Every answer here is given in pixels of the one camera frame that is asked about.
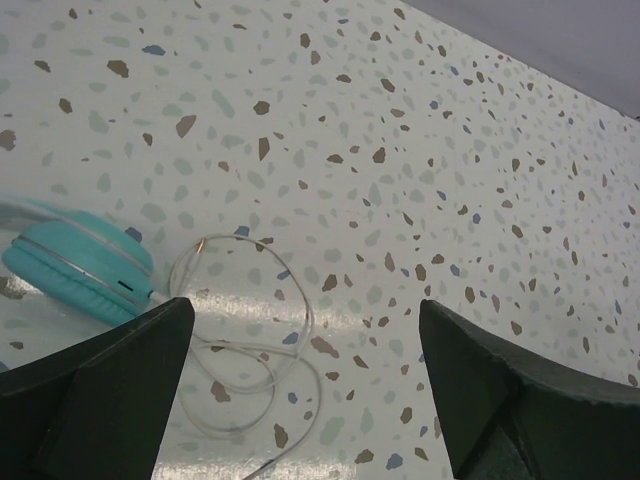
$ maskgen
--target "headphones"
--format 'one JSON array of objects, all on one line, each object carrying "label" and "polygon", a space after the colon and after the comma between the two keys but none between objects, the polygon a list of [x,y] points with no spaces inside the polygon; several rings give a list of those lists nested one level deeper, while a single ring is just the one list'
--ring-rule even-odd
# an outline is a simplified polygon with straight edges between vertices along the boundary
[{"label": "headphones", "polygon": [[2,254],[12,273],[111,327],[146,311],[153,260],[137,231],[123,232],[84,211],[15,197],[0,199],[0,211],[9,220],[37,221]]}]

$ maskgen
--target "speckled tabletop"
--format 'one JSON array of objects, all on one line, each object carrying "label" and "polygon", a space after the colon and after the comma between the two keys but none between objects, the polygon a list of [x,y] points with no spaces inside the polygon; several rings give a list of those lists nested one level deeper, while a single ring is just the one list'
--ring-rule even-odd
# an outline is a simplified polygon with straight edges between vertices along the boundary
[{"label": "speckled tabletop", "polygon": [[[640,124],[391,0],[0,10],[3,192],[135,226],[160,274],[199,235],[240,229],[303,279],[326,401],[270,478],[451,478],[417,334],[425,297],[637,385]],[[103,331],[3,275],[6,367]],[[302,303],[264,252],[211,246],[189,287],[203,333],[298,340]],[[190,364],[181,388],[214,422],[268,399]],[[239,479],[305,431],[316,400],[296,369],[234,442],[176,403],[155,478]]]}]

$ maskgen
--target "headphone ear cup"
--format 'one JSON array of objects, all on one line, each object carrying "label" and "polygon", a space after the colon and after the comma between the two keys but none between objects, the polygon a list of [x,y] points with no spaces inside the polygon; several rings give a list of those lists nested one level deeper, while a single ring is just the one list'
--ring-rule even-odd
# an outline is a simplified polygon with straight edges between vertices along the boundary
[{"label": "headphone ear cup", "polygon": [[143,313],[133,304],[130,308],[118,305],[108,298],[107,287],[56,258],[39,258],[14,244],[3,253],[2,261],[27,283],[108,325],[122,325]]}]

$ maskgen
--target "brown speckle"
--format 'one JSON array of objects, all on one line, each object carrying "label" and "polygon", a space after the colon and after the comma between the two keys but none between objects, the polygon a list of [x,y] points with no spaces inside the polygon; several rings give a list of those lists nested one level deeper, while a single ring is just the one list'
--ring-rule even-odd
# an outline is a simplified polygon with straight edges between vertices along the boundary
[{"label": "brown speckle", "polygon": [[269,102],[264,102],[262,100],[260,100],[258,103],[256,103],[253,106],[253,110],[258,115],[265,115],[265,114],[269,113],[269,108],[271,108],[271,105],[269,104]]},{"label": "brown speckle", "polygon": [[476,294],[471,287],[467,287],[464,289],[464,296],[469,303],[473,303],[476,301]]},{"label": "brown speckle", "polygon": [[51,73],[51,68],[49,68],[49,64],[44,60],[36,60],[35,62],[33,62],[33,64],[36,67],[44,70],[45,72]]},{"label": "brown speckle", "polygon": [[390,252],[387,252],[384,257],[384,266],[390,272],[393,272],[396,269],[396,263],[393,261],[393,257],[391,256]]},{"label": "brown speckle", "polygon": [[336,288],[337,285],[338,285],[338,279],[332,273],[324,281],[324,285],[322,286],[322,291],[323,292],[329,292],[329,291],[333,290],[334,288]]},{"label": "brown speckle", "polygon": [[517,225],[512,225],[511,226],[511,231],[513,232],[513,234],[518,237],[518,238],[522,238],[524,237],[524,234],[522,233],[522,229],[517,226]]},{"label": "brown speckle", "polygon": [[413,410],[411,409],[411,407],[404,407],[404,410],[402,410],[402,415],[400,415],[400,421],[406,425],[411,421],[412,418]]},{"label": "brown speckle", "polygon": [[344,159],[340,155],[338,155],[337,153],[334,153],[334,154],[329,155],[327,157],[327,162],[329,162],[329,163],[342,163],[342,162],[344,162]]},{"label": "brown speckle", "polygon": [[511,330],[513,330],[513,334],[517,337],[522,333],[522,325],[516,322],[511,322]]},{"label": "brown speckle", "polygon": [[380,83],[382,83],[382,86],[387,92],[393,93],[396,91],[396,86],[393,83],[391,83],[391,81],[388,78],[381,79]]},{"label": "brown speckle", "polygon": [[289,434],[277,423],[273,426],[273,434],[276,438],[276,447],[284,448],[289,441]]},{"label": "brown speckle", "polygon": [[427,279],[427,270],[424,268],[424,266],[421,263],[416,265],[416,277],[421,282],[424,282]]},{"label": "brown speckle", "polygon": [[122,60],[109,60],[107,68],[122,78],[129,78],[129,67]]},{"label": "brown speckle", "polygon": [[303,33],[302,35],[300,35],[300,45],[303,48],[309,48],[309,45],[311,45],[311,39],[309,38],[308,34]]},{"label": "brown speckle", "polygon": [[16,148],[16,132],[13,130],[3,130],[0,132],[0,147],[10,152]]},{"label": "brown speckle", "polygon": [[311,346],[320,353],[326,353],[333,358],[340,358],[338,351],[322,337],[313,337],[309,343],[311,343]]},{"label": "brown speckle", "polygon": [[178,136],[180,138],[184,138],[185,135],[189,133],[193,124],[196,123],[196,118],[196,115],[187,115],[182,117],[180,121],[176,123],[176,132],[178,132]]},{"label": "brown speckle", "polygon": [[425,461],[427,461],[427,462],[429,461],[429,457],[427,457],[426,452],[425,452],[422,448],[420,448],[420,447],[416,447],[416,448],[413,450],[413,453],[415,453],[415,454],[416,454],[416,457],[420,457],[421,459],[423,459],[423,460],[425,460]]},{"label": "brown speckle", "polygon": [[369,463],[372,460],[373,453],[371,453],[371,450],[365,449],[358,454],[355,463]]},{"label": "brown speckle", "polygon": [[213,382],[213,385],[211,386],[211,393],[215,397],[216,402],[224,403],[231,401],[231,397],[227,393],[227,390],[224,388],[224,385],[218,383],[217,381]]},{"label": "brown speckle", "polygon": [[376,150],[376,153],[373,154],[373,163],[384,163],[387,159],[387,151],[384,147],[380,147]]},{"label": "brown speckle", "polygon": [[258,140],[258,158],[260,161],[264,160],[264,157],[267,156],[269,150],[271,150],[269,139],[267,137],[260,137]]},{"label": "brown speckle", "polygon": [[491,303],[493,303],[496,313],[500,313],[500,299],[495,295],[491,295]]},{"label": "brown speckle", "polygon": [[360,355],[356,355],[353,357],[353,361],[355,362],[356,365],[358,365],[360,368],[369,368],[369,365],[366,364],[366,362],[364,360],[362,360],[362,358],[360,358]]}]

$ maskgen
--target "blue speckle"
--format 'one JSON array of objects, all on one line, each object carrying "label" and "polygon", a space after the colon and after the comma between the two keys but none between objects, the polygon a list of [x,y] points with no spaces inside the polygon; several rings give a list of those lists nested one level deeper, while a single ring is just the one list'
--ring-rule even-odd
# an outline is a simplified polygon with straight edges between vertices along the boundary
[{"label": "blue speckle", "polygon": [[387,460],[387,470],[393,470],[394,468],[401,467],[403,463],[404,460],[402,457],[397,453],[394,453],[389,457],[389,460]]},{"label": "blue speckle", "polygon": [[124,233],[133,238],[136,242],[142,242],[142,234],[133,227],[127,228]]},{"label": "blue speckle", "polygon": [[233,232],[234,235],[241,235],[243,237],[248,237],[249,236],[249,227],[245,227],[244,225],[240,225],[238,227],[238,229]]},{"label": "blue speckle", "polygon": [[282,341],[284,345],[293,345],[298,341],[298,332],[292,332]]},{"label": "blue speckle", "polygon": [[165,54],[164,48],[159,45],[149,45],[148,47],[144,47],[142,49],[144,53],[149,53],[151,55],[159,55],[162,56]]}]

